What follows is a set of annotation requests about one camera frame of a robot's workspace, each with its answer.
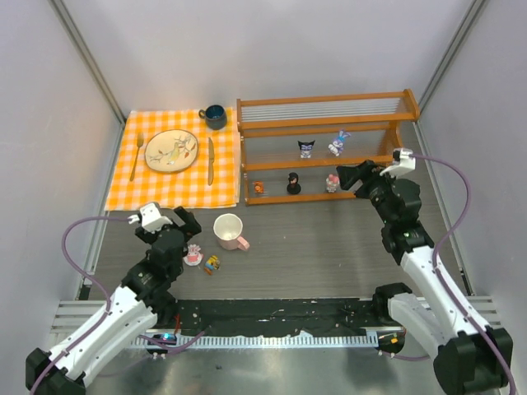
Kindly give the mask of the pink My Melody figurine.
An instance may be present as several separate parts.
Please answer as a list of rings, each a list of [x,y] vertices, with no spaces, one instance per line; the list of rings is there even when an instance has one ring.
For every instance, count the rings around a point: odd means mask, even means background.
[[[336,193],[339,188],[339,178],[336,174],[329,174],[325,180],[326,182],[326,192],[327,193]]]

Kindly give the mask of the pink white round figurine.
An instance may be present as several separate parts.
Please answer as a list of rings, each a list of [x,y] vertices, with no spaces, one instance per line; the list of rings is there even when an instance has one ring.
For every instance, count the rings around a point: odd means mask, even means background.
[[[184,263],[190,267],[196,267],[202,260],[203,253],[201,252],[201,247],[197,244],[190,244],[187,255],[184,257]]]

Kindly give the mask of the purple bunny figurine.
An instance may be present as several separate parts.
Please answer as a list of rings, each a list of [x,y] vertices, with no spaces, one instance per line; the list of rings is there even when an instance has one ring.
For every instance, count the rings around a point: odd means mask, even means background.
[[[329,143],[329,152],[334,156],[339,157],[343,153],[344,143],[347,138],[351,136],[351,133],[344,130],[340,130],[337,136]]]

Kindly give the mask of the pink mug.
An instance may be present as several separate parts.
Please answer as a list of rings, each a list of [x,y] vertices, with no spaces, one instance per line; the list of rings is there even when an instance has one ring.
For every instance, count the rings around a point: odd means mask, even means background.
[[[214,221],[212,229],[218,243],[225,250],[249,250],[250,243],[242,235],[243,222],[237,215],[232,213],[220,215]]]

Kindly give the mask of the black purple Kuromi figurine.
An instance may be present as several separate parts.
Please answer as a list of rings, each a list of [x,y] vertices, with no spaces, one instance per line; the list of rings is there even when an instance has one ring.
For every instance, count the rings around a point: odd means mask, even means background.
[[[315,145],[315,140],[310,141],[310,142],[298,141],[297,144],[298,144],[299,151],[300,151],[300,158],[310,159],[312,155],[312,150]]]

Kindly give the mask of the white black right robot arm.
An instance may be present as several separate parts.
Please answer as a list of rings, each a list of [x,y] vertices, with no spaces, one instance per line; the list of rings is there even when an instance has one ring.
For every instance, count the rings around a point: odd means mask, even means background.
[[[413,279],[428,306],[423,307],[403,283],[378,288],[374,298],[427,352],[444,393],[504,387],[515,393],[512,338],[504,328],[492,328],[445,269],[437,244],[419,220],[420,188],[399,177],[414,167],[410,162],[383,168],[367,160],[336,168],[341,189],[371,202],[384,224],[381,238],[386,251]]]

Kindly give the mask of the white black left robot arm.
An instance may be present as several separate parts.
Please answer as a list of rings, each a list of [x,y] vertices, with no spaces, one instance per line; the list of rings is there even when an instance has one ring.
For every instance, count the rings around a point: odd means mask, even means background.
[[[131,341],[176,309],[169,289],[184,271],[188,242],[202,230],[194,214],[177,207],[181,223],[161,213],[155,202],[128,218],[135,235],[148,244],[145,257],[131,267],[105,303],[75,332],[50,351],[35,348],[26,357],[26,388],[32,394],[83,394],[94,378]]]

